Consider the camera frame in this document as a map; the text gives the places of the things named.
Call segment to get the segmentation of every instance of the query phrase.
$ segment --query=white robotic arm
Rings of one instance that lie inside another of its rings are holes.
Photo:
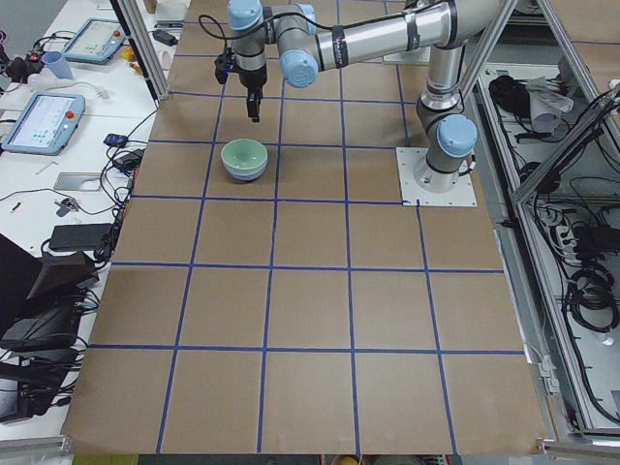
[[[285,82],[307,87],[318,73],[370,58],[431,47],[426,86],[418,99],[418,116],[431,140],[418,183],[446,192],[455,182],[463,159],[474,147],[475,125],[458,113],[459,78],[465,41],[497,14],[501,0],[418,0],[406,8],[350,25],[320,26],[310,5],[263,7],[260,0],[231,0],[232,48],[216,60],[216,76],[239,74],[248,89],[248,116],[260,121],[266,83],[265,45],[277,45]],[[317,26],[326,29],[318,32]]]

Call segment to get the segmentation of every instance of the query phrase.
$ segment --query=blue joint cap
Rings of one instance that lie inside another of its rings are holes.
[[[292,87],[308,87],[317,79],[317,60],[303,50],[289,50],[280,56],[280,68],[284,80]]]
[[[261,0],[231,0],[229,2],[229,27],[232,31],[245,31],[263,16]]]
[[[437,129],[437,142],[452,158],[465,158],[478,140],[476,125],[462,114],[446,116]]]
[[[317,20],[317,17],[314,14],[314,7],[312,5],[308,5],[307,3],[297,3],[296,5],[301,8],[301,12],[308,19],[311,19],[313,21]],[[314,24],[310,24],[309,22],[306,22],[306,24],[308,25],[308,34],[310,34],[311,36],[315,35],[317,33],[317,26],[315,26]]]

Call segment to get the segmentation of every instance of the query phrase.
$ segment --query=green bowl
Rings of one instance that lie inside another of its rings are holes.
[[[267,165],[267,149],[256,140],[232,140],[222,148],[222,163],[233,177],[258,177]]]

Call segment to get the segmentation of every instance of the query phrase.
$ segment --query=cup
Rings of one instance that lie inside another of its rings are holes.
[[[73,79],[65,54],[61,51],[48,51],[41,59],[53,74],[60,79]]]

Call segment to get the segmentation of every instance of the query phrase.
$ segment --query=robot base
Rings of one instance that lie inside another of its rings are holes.
[[[403,205],[416,206],[477,206],[476,194],[469,174],[460,176],[456,184],[444,194],[429,192],[416,182],[414,170],[418,161],[426,156],[426,148],[398,147],[396,160],[398,161],[398,176],[400,178],[400,193]],[[467,169],[463,162],[462,171]]]

